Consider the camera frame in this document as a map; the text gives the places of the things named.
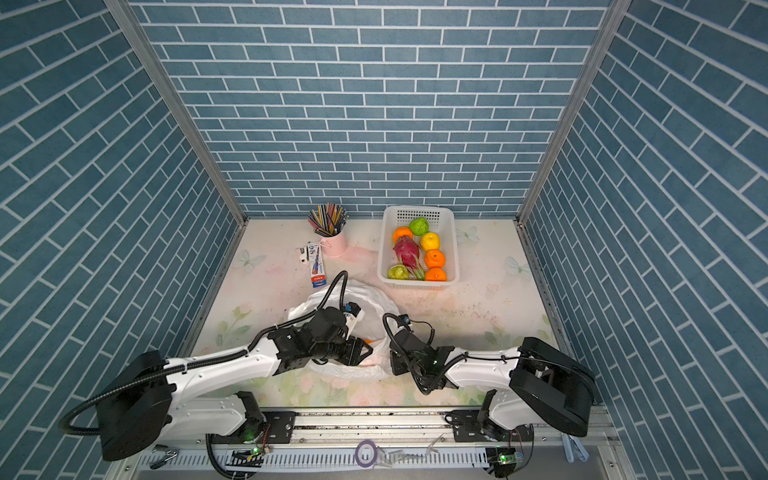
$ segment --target white plastic bag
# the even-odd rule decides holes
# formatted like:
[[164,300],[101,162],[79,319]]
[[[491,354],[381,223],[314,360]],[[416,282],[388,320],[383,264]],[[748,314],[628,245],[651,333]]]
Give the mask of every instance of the white plastic bag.
[[[336,285],[326,302],[326,306],[339,308],[339,291],[341,285]],[[288,319],[294,319],[305,313],[311,312],[320,304],[328,287],[318,290],[306,300],[306,302],[292,308],[288,312]],[[366,285],[357,280],[350,280],[346,284],[344,292],[344,302],[354,302],[360,305],[365,312],[361,322],[358,322],[352,335],[370,341],[373,353],[363,360],[358,366],[339,365],[328,362],[325,365],[317,365],[314,362],[307,363],[315,372],[324,376],[332,376],[348,380],[369,380],[376,381],[392,375],[392,368],[389,365],[389,341],[386,339],[386,331],[382,325],[382,316],[384,313],[394,313],[399,315],[397,305],[383,291],[370,285]]]

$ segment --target pink dragon fruit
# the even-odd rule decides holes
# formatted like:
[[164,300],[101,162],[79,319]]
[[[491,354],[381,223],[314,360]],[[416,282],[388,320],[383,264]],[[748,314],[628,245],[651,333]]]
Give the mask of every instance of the pink dragon fruit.
[[397,239],[395,247],[392,249],[397,255],[397,260],[405,265],[417,280],[424,280],[424,269],[419,264],[419,245],[411,237],[403,235]]

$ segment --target purple ring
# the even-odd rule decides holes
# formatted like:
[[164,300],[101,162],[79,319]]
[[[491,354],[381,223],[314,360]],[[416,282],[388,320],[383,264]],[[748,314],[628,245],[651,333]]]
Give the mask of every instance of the purple ring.
[[[373,449],[373,459],[369,463],[363,463],[362,460],[360,460],[359,454],[363,445],[368,445]],[[376,444],[373,443],[373,440],[363,440],[355,449],[355,462],[363,468],[373,467],[373,464],[376,463],[377,456],[379,456],[379,453],[376,451]]]

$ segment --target brick wall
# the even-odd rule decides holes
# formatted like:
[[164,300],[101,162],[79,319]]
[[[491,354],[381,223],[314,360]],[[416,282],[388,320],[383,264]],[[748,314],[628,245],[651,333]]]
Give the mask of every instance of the brick wall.
[[513,217],[608,0],[269,3],[131,2],[250,216]]
[[101,0],[0,2],[0,478],[103,476],[58,417],[178,351],[233,232]]
[[529,231],[638,478],[768,478],[768,4],[634,0]]

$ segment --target white plastic basket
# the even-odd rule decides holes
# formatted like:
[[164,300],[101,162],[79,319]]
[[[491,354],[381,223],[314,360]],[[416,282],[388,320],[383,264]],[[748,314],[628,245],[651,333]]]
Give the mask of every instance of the white plastic basket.
[[[407,227],[414,218],[424,217],[429,223],[429,231],[440,236],[440,251],[445,255],[445,282],[428,282],[419,280],[392,280],[387,273],[392,265],[398,263],[395,251],[392,249],[392,234],[397,227]],[[413,237],[418,243],[421,237]],[[424,253],[421,253],[424,266]],[[382,234],[379,241],[379,280],[389,285],[401,288],[419,288],[428,290],[443,290],[458,283],[458,248],[456,242],[456,223],[453,212],[447,208],[400,205],[387,207],[384,210]]]

